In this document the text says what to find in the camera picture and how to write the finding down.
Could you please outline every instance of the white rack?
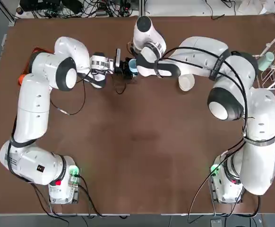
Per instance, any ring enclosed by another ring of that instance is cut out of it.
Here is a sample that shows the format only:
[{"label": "white rack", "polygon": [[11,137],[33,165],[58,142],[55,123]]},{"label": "white rack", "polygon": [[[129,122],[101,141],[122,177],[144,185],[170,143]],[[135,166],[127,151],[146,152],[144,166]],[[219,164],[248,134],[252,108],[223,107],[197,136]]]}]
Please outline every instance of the white rack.
[{"label": "white rack", "polygon": [[[253,55],[253,57],[258,60],[260,57],[265,55],[265,53],[271,49],[270,52],[272,52],[275,56],[275,39],[272,40],[272,42],[267,43],[265,49],[263,52],[259,55]],[[271,63],[269,68],[266,71],[261,72],[260,75],[256,76],[258,87],[266,88],[268,90],[275,90],[275,61]]]}]

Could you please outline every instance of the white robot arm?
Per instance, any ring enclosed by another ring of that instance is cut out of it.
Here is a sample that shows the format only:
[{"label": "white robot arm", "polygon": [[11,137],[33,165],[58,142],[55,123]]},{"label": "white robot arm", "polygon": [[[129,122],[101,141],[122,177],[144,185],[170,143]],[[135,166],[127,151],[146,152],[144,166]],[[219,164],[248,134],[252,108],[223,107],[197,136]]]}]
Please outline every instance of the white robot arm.
[{"label": "white robot arm", "polygon": [[39,148],[35,141],[47,131],[51,89],[70,91],[77,71],[85,73],[89,68],[86,47],[72,38],[59,38],[55,54],[33,53],[30,73],[22,81],[11,139],[0,150],[0,162],[7,169],[32,183],[48,184],[52,203],[72,202],[75,182],[71,181],[71,171],[78,169],[71,157]]},{"label": "white robot arm", "polygon": [[[215,84],[207,105],[216,118],[237,120],[248,116],[244,146],[213,177],[214,185],[219,185],[215,187],[219,202],[236,202],[243,187],[256,195],[264,194],[275,175],[275,96],[269,90],[252,87],[258,73],[257,62],[249,54],[230,52],[223,42],[206,37],[187,38],[165,58],[159,48],[166,46],[165,41],[157,41],[160,35],[154,28],[140,29],[141,21],[142,25],[152,22],[148,17],[140,17],[134,29],[132,49],[141,49],[136,63],[142,76],[173,76],[187,90],[194,85],[193,74],[208,77]],[[213,166],[226,155],[224,152],[218,156]]]}]

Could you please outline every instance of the white cup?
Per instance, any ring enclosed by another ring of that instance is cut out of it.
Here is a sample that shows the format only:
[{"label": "white cup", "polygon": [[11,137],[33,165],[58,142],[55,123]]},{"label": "white cup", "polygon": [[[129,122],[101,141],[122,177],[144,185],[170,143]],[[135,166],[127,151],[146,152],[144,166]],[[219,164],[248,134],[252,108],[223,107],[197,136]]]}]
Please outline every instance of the white cup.
[{"label": "white cup", "polygon": [[194,75],[186,74],[179,76],[179,86],[182,91],[189,91],[195,84]]}]

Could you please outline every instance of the brown table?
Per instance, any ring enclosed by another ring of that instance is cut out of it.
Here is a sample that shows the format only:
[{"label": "brown table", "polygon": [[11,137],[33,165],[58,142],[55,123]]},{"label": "brown table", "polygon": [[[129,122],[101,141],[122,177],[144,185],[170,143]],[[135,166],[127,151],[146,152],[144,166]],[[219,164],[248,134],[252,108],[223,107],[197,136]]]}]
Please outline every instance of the brown table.
[{"label": "brown table", "polygon": [[[17,78],[34,47],[54,48],[60,36],[82,41],[95,51],[122,59],[129,56],[134,18],[25,19],[8,32],[0,61],[0,148],[9,139],[17,113]],[[231,50],[260,53],[275,37],[275,17],[238,16],[155,17],[167,49],[190,36],[221,40]],[[114,92],[111,78],[104,89],[86,85],[86,104],[74,116],[52,108],[47,133],[38,140],[43,149],[70,155],[83,169],[90,194],[102,213],[187,213],[199,185],[215,157],[241,137],[242,122],[222,122],[207,109],[213,83],[196,77],[194,88],[182,93],[176,79],[137,79],[123,95]],[[82,84],[71,92],[54,90],[59,107],[76,111],[83,100]],[[243,197],[236,212],[253,212],[257,198]],[[56,207],[57,212],[87,213],[85,195],[78,205]],[[230,212],[231,205],[218,206]],[[0,164],[0,213],[43,212],[32,188]],[[212,213],[208,185],[199,193],[193,213]],[[261,212],[275,213],[275,180],[262,198]]]}]

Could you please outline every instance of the black cable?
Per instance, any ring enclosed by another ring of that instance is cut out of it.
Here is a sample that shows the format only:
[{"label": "black cable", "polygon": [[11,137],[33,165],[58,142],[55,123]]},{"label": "black cable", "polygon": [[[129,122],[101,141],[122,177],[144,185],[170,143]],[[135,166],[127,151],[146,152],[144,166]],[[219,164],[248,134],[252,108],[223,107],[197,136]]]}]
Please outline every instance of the black cable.
[{"label": "black cable", "polygon": [[242,148],[242,146],[245,144],[245,142],[243,142],[243,144],[238,148],[238,149],[236,149],[234,152],[232,152],[229,156],[227,156],[222,162],[220,162],[220,164],[218,164],[218,166],[213,170],[213,171],[211,171],[211,173],[206,177],[206,179],[203,181],[203,183],[200,185],[200,187],[198,188],[198,190],[197,190],[197,192],[195,193],[195,195],[194,195],[194,197],[193,197],[193,200],[192,200],[192,203],[191,203],[191,205],[190,205],[190,209],[189,209],[189,211],[188,211],[188,218],[187,218],[187,222],[189,223],[189,216],[190,216],[190,213],[191,213],[191,210],[192,210],[192,206],[193,206],[193,203],[194,203],[194,201],[195,201],[195,199],[196,199],[196,197],[197,197],[197,195],[198,195],[198,193],[199,193],[199,191],[201,190],[201,188],[204,186],[204,184],[206,183],[206,181],[209,179],[209,177],[215,172],[215,170],[216,169],[218,169],[218,167],[220,166],[220,165],[222,165],[226,160],[228,160],[228,158],[230,158],[232,155],[234,155],[236,152],[238,152],[241,148]]},{"label": "black cable", "polygon": [[256,224],[256,221],[255,221],[255,219],[254,218],[252,218],[253,219],[253,221],[254,221],[254,223],[255,223],[255,227],[257,227],[257,224]]},{"label": "black cable", "polygon": [[236,204],[238,203],[239,198],[241,197],[243,191],[244,191],[244,188],[242,188],[242,190],[241,190],[239,196],[236,198],[236,201],[235,201],[235,203],[234,203],[234,206],[233,206],[233,208],[232,208],[230,214],[227,214],[226,216],[222,216],[222,217],[228,218],[228,217],[230,217],[230,216],[233,214],[234,209],[235,209],[235,207],[236,207]]},{"label": "black cable", "polygon": [[171,227],[171,221],[172,221],[172,215],[170,215],[169,225],[168,227]]},{"label": "black cable", "polygon": [[93,209],[94,209],[95,213],[97,214],[97,216],[100,216],[100,217],[102,217],[102,218],[106,217],[106,216],[100,214],[100,213],[98,212],[98,210],[95,208],[94,202],[92,201],[92,199],[91,199],[91,197],[90,197],[88,191],[87,191],[82,185],[79,184],[78,186],[79,186],[79,188],[81,188],[81,189],[83,190],[83,192],[85,192],[85,194],[87,195],[88,200],[90,201],[91,205],[93,206]]},{"label": "black cable", "polygon": [[[170,49],[169,51],[167,51],[163,56],[166,56],[167,54],[169,54],[170,52],[172,51],[175,51],[175,50],[180,50],[180,49],[186,49],[186,50],[195,50],[195,51],[200,51],[200,52],[204,52],[204,53],[207,53],[211,56],[214,56],[216,58],[219,58],[218,55],[212,53],[212,52],[209,52],[209,51],[206,51],[206,50],[203,50],[203,49],[200,49],[200,48],[196,48],[196,47],[186,47],[186,46],[183,46],[183,47],[175,47],[175,48],[172,48]],[[245,123],[244,123],[244,126],[243,126],[243,132],[246,133],[246,137],[247,137],[247,131],[246,131],[246,127],[247,127],[247,120],[248,119],[248,105],[247,105],[247,95],[246,95],[246,90],[245,90],[245,87],[242,83],[242,80],[241,78],[239,77],[238,73],[235,71],[235,69],[227,62],[227,61],[224,61],[224,64],[226,66],[228,66],[231,71],[234,73],[235,77],[237,78],[237,80],[239,81],[240,85],[241,85],[241,89],[242,89],[242,97],[243,97],[243,100],[244,100],[244,104],[245,104]]]},{"label": "black cable", "polygon": [[121,95],[121,94],[124,93],[124,91],[126,90],[127,84],[126,84],[126,82],[124,82],[124,88],[123,88],[123,90],[122,90],[121,92],[119,92],[119,91],[117,90],[117,88],[115,87],[114,79],[113,79],[113,76],[112,76],[112,75],[114,74],[113,71],[111,71],[111,70],[99,70],[99,72],[109,72],[109,73],[111,74],[111,79],[112,79],[112,83],[113,83],[113,87],[114,87],[115,92],[116,92],[118,95]]},{"label": "black cable", "polygon": [[219,19],[219,18],[221,18],[221,17],[224,16],[224,14],[222,14],[221,16],[217,16],[217,17],[213,18],[213,9],[212,9],[212,7],[209,5],[209,3],[207,2],[207,0],[205,0],[205,3],[206,3],[206,4],[210,7],[210,9],[211,9],[211,19],[212,19],[212,20],[217,20],[217,19]]},{"label": "black cable", "polygon": [[67,220],[65,220],[65,219],[63,219],[63,218],[60,218],[60,217],[56,217],[56,216],[54,216],[54,215],[51,215],[51,214],[49,214],[49,213],[46,211],[46,209],[44,208],[44,206],[43,206],[43,204],[42,204],[42,202],[41,202],[40,196],[39,196],[39,194],[38,194],[38,192],[37,192],[37,190],[36,190],[35,184],[32,183],[31,185],[32,185],[32,187],[34,188],[35,194],[37,195],[37,198],[38,198],[38,201],[39,201],[39,203],[40,203],[40,205],[41,205],[41,207],[42,207],[42,210],[43,210],[49,217],[51,217],[51,218],[56,218],[56,219],[60,219],[60,220],[62,220],[62,221],[64,221],[64,222],[67,222],[67,227],[68,227],[68,226],[69,226],[69,221],[67,221]]},{"label": "black cable", "polygon": [[236,10],[235,10],[235,6],[236,6],[236,2],[235,0],[221,0],[223,4],[225,4],[228,8],[232,8],[233,6],[233,2],[234,2],[234,15],[236,16]]},{"label": "black cable", "polygon": [[197,217],[196,219],[192,220],[191,222],[188,222],[188,224],[192,224],[193,222],[199,220],[200,218],[202,218],[204,215],[200,215],[199,217]]},{"label": "black cable", "polygon": [[85,221],[86,226],[88,227],[88,223],[87,223],[87,221],[85,220],[85,218],[84,218],[83,216],[81,216],[81,217],[82,217],[82,219]]},{"label": "black cable", "polygon": [[235,214],[235,215],[239,216],[239,217],[253,218],[253,217],[255,217],[259,213],[260,206],[261,206],[261,197],[258,196],[257,208],[256,208],[256,210],[255,210],[255,212],[253,214],[250,214],[250,215],[248,215],[248,214]]},{"label": "black cable", "polygon": [[119,92],[119,91],[117,90],[117,88],[115,87],[115,83],[114,83],[114,79],[113,79],[112,74],[111,74],[111,78],[112,78],[112,83],[113,83],[113,87],[114,87],[115,92],[116,92],[118,95],[123,94],[124,91],[126,90],[126,87],[127,87],[126,82],[124,82],[124,88],[123,88],[123,90],[122,90],[121,92]]},{"label": "black cable", "polygon": [[86,101],[86,88],[85,88],[85,81],[84,81],[84,78],[81,79],[81,80],[79,80],[78,82],[76,82],[76,84],[79,83],[79,82],[81,82],[81,81],[83,81],[84,100],[83,100],[83,103],[82,103],[81,107],[79,108],[79,110],[77,110],[77,111],[74,112],[74,113],[68,113],[68,112],[62,110],[61,108],[57,107],[57,106],[52,102],[52,99],[50,99],[50,103],[51,103],[57,110],[59,110],[59,111],[65,113],[65,114],[67,114],[67,115],[76,115],[77,113],[79,113],[79,112],[83,109],[83,107],[84,107],[84,105],[85,105],[85,101]]}]

